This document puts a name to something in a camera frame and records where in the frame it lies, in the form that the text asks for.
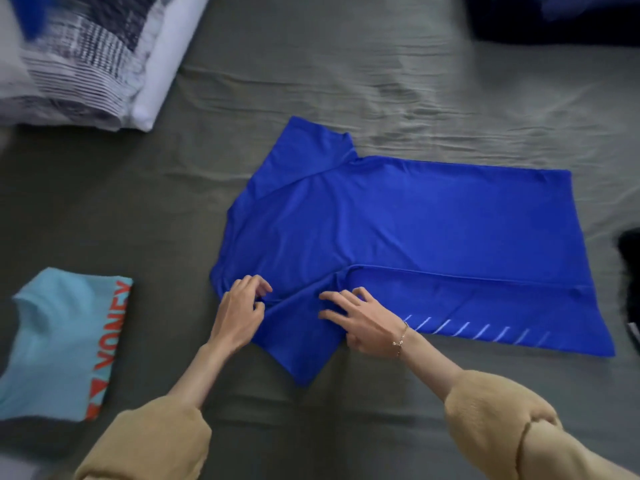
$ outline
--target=folded t-shirt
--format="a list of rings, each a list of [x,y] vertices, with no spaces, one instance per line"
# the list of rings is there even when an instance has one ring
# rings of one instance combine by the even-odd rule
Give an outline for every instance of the folded t-shirt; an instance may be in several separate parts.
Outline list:
[[[358,158],[292,118],[228,211],[211,281],[273,286],[254,342],[300,384],[344,338],[324,290],[366,287],[421,332],[614,354],[564,170]]]

